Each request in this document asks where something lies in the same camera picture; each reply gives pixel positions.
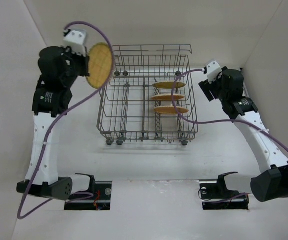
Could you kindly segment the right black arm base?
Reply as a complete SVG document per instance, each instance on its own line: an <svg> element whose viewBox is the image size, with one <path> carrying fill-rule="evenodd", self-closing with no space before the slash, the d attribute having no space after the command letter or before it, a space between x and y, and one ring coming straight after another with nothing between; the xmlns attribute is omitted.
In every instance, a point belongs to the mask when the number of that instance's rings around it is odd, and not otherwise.
<svg viewBox="0 0 288 240"><path fill-rule="evenodd" d="M197 194L202 210L248 210L248 195L237 190L228 190L226 187L225 177L236 173L227 172L218 175L216 179L199 181Z"/></svg>

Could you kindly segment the yellow woven plate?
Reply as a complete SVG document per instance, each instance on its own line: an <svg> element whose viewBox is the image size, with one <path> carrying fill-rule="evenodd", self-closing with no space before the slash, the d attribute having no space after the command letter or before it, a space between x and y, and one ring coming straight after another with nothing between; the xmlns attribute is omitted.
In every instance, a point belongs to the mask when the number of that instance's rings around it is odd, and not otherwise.
<svg viewBox="0 0 288 240"><path fill-rule="evenodd" d="M112 75L113 58L109 45L103 42L95 44L88 52L88 84L94 88L102 87Z"/></svg>
<svg viewBox="0 0 288 240"><path fill-rule="evenodd" d="M186 84L183 82L174 82L174 81L160 81L152 84L154 88L157 89L178 89L184 87Z"/></svg>

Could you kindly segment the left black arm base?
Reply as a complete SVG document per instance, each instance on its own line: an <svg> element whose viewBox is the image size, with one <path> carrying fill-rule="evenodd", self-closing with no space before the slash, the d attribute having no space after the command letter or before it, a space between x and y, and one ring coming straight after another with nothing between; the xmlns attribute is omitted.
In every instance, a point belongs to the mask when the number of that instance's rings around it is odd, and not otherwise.
<svg viewBox="0 0 288 240"><path fill-rule="evenodd" d="M109 211L111 207L112 182L96 181L93 175L79 174L88 177L87 190L74 193L64 204L65 211Z"/></svg>

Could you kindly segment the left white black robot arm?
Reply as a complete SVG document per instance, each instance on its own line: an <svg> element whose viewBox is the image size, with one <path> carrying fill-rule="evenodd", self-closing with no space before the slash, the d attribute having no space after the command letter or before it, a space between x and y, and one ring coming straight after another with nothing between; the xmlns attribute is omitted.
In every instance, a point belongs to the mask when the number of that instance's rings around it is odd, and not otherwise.
<svg viewBox="0 0 288 240"><path fill-rule="evenodd" d="M60 177L57 171L61 125L57 117L67 114L71 87L78 77L88 74L89 57L72 48L51 46L39 53L41 75L33 95L34 137L29 169L17 183L18 193L65 201L73 192L89 188L92 177Z"/></svg>

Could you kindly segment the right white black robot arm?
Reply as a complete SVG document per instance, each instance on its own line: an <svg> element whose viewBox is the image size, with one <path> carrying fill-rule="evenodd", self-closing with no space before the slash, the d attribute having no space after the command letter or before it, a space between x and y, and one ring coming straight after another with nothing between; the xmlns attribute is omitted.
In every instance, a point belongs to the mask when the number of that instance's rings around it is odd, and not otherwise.
<svg viewBox="0 0 288 240"><path fill-rule="evenodd" d="M199 87L208 101L218 99L223 112L249 145L260 174L246 178L246 191L260 202L288 198L288 158L280 143L269 135L254 102L243 94L244 78L239 70L218 67L206 70L207 79Z"/></svg>

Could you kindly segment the orange woven plate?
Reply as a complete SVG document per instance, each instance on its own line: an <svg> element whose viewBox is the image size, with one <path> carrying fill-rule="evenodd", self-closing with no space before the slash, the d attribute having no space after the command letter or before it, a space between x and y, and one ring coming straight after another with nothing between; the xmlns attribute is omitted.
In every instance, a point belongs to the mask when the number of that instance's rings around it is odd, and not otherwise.
<svg viewBox="0 0 288 240"><path fill-rule="evenodd" d="M180 107L180 106L157 106L153 108L153 111L155 113L158 114L165 114L165 115L175 115L177 114L177 112L181 113L181 114L185 114L187 113L189 110L187 108L184 107Z"/></svg>
<svg viewBox="0 0 288 240"><path fill-rule="evenodd" d="M180 99L184 99L185 96L182 94L176 94L174 93L173 95L169 94L169 93L164 93L164 94L157 94L151 97L151 100L153 101L171 101L172 98L177 101Z"/></svg>

